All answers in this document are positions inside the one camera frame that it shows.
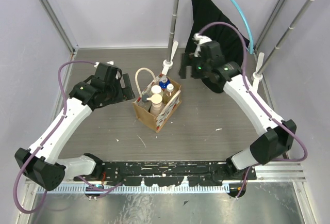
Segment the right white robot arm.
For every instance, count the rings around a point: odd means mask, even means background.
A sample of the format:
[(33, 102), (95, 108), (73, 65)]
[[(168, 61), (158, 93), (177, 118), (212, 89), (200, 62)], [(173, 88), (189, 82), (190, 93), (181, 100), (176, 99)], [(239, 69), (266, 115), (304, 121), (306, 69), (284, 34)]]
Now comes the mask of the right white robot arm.
[(181, 57), (180, 78), (186, 78), (190, 66), (192, 78), (202, 79), (213, 92), (225, 92), (238, 104), (259, 136), (248, 148), (226, 159), (229, 178), (239, 179), (249, 166), (265, 165), (291, 149), (295, 122), (285, 121), (252, 91), (241, 67), (225, 60), (218, 42), (205, 42), (194, 53), (183, 53)]

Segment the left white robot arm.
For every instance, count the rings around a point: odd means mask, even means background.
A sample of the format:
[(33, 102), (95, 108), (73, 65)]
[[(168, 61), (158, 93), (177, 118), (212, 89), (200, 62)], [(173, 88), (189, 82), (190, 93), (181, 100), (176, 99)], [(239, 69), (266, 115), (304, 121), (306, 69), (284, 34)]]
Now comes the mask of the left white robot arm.
[(97, 181), (103, 177), (104, 162), (90, 153), (60, 159), (59, 154), (79, 125), (91, 113), (108, 105), (132, 100), (135, 94), (129, 75), (109, 63), (98, 63), (94, 75), (76, 84), (63, 110), (28, 149), (19, 148), (14, 157), (23, 175), (47, 191), (62, 181), (86, 175)]

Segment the orange bottle blue cap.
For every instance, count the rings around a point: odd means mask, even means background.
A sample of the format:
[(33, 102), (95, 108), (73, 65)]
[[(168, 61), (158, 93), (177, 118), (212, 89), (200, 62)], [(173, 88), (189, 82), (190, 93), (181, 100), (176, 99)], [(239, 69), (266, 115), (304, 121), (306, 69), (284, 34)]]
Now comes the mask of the orange bottle blue cap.
[(158, 82), (162, 90), (165, 90), (167, 88), (167, 85), (170, 83), (170, 80), (165, 75), (163, 75)]

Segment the clear amber liquid bottle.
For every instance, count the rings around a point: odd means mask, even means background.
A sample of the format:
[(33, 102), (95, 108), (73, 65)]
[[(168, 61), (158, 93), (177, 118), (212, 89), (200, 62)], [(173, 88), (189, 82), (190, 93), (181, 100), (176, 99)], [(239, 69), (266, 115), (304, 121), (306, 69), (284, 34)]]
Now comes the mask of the clear amber liquid bottle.
[(170, 101), (170, 99), (172, 98), (172, 95), (173, 95), (173, 94), (174, 94), (174, 85), (171, 84), (171, 83), (169, 83), (169, 84), (167, 85), (166, 90), (164, 91), (163, 102), (164, 102), (165, 104), (167, 104), (167, 103)]

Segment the cream round cap bottle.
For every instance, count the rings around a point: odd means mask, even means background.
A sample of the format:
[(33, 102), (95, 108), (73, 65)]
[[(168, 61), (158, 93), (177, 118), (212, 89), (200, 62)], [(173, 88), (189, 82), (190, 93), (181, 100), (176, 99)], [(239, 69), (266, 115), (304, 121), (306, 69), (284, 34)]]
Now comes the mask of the cream round cap bottle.
[(159, 94), (159, 95), (163, 96), (163, 90), (159, 85), (153, 85), (151, 87), (150, 93), (151, 93), (151, 95)]

